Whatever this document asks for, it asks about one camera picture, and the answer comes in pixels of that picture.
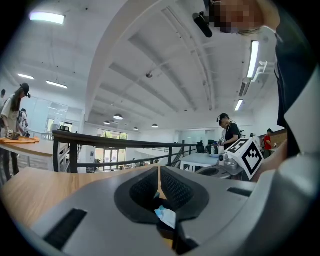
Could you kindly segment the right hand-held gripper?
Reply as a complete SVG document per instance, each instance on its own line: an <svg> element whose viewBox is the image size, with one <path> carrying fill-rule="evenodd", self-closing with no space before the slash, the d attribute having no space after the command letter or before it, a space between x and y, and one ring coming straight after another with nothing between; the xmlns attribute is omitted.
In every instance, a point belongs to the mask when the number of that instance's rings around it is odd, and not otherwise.
<svg viewBox="0 0 320 256"><path fill-rule="evenodd" d="M218 165L199 170L199 175L217 179L230 179L245 173L251 180L262 165L264 158L253 138L242 138L219 155Z"/></svg>

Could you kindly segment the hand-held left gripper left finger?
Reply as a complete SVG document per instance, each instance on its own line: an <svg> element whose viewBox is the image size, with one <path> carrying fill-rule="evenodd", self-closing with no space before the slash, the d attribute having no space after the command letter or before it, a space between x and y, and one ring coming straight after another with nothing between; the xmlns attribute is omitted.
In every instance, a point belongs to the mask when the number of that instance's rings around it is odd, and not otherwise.
<svg viewBox="0 0 320 256"><path fill-rule="evenodd" d="M152 203L158 168L91 182L48 210L32 226L49 254L172 256Z"/></svg>

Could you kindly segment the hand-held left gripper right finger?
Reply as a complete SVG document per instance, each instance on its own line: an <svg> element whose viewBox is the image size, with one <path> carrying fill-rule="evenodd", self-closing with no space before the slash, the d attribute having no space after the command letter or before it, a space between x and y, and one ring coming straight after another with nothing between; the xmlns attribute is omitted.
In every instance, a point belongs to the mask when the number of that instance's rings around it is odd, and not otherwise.
<svg viewBox="0 0 320 256"><path fill-rule="evenodd" d="M172 249L195 256L244 256L261 204L260 183L160 168L161 189L176 213Z"/></svg>

